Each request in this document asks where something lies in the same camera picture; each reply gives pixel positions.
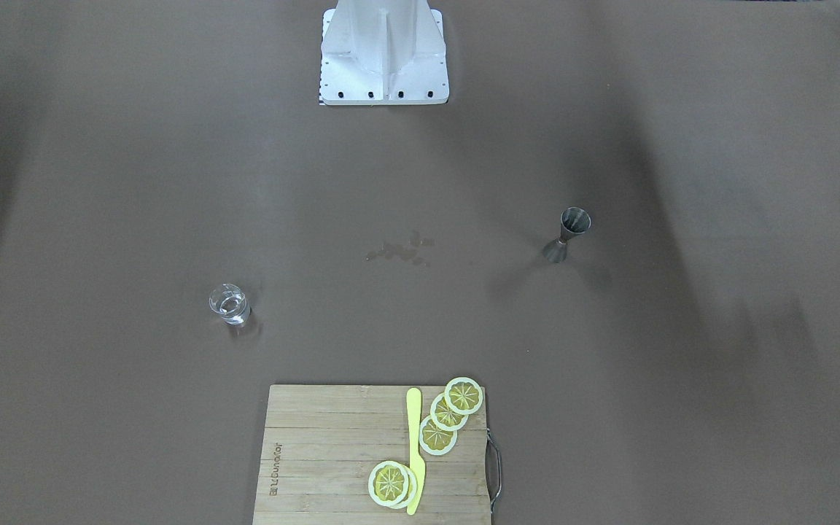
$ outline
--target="white mounting plate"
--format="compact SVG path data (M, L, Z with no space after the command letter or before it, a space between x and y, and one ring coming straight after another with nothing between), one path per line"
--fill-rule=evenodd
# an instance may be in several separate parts
M430 12L440 34L443 34L443 13L436 9ZM330 27L333 13L336 9L323 13L323 36ZM445 104L449 100L446 56L414 57L392 77L387 98L382 97L383 80L379 74L359 69L352 59L342 61L337 57L323 56L320 64L319 103L327 106L416 106Z

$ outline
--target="fake lemon slice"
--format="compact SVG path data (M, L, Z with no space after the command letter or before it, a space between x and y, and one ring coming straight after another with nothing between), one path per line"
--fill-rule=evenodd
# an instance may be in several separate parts
M420 448L430 456L441 456L456 446L459 432L444 431L433 424L430 416L420 421Z
M413 496L417 495L417 476L413 474L411 469L407 469L407 482L410 488L407 490L406 498L399 504L391 506L391 508L406 508L411 503Z
M446 384L444 401L449 409L460 416L474 414L481 408L484 391L474 379L455 378Z
M367 492L376 504L393 506L407 497L409 484L407 467L399 462L380 462L367 477Z
M429 415L433 420L433 424L444 429L444 431L455 432L466 426L466 421L469 421L469 416L460 416L453 412L446 405L446 393L441 393L433 400L433 405L429 407Z

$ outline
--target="wooden cutting board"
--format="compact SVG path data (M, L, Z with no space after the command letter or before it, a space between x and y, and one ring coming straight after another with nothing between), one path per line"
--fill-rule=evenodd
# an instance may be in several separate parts
M452 451L420 452L427 481L416 514L371 501L371 469L386 459L409 462L409 388L271 386L254 525L490 524L484 403L459 431ZM445 386L419 388L426 418Z

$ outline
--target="liquid spill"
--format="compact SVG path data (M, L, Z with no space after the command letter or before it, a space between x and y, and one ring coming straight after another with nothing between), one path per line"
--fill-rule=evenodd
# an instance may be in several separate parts
M365 260L375 260L379 257L384 257L386 260L392 260L394 257L397 259L403 260L403 262L411 262L414 266L423 265L426 268L430 267L429 262L423 257L420 257L420 250L421 246L433 246L433 239L429 237L421 237L420 232L417 230L413 230L413 235L411 235L410 239L410 246L413 248L406 248L406 246L401 244L391 244L389 242L383 242L381 249L377 252L368 252L365 254Z

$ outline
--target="metal handle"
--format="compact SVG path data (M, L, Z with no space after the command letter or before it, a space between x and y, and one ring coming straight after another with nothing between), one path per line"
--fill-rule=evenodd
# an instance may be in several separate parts
M494 496L491 495L491 483L488 479L488 469L484 469L486 472L486 485L488 486L488 496L491 498L491 513L494 514L494 504L497 503L497 499L501 497L501 486L504 484L504 475L501 472L501 451L497 448L497 443L494 442L494 436L491 433L491 429L485 429L484 432L486 433L486 438L488 439L488 443L486 445L486 462L488 461L488 448L494 451L494 466L497 466L497 489L494 491Z

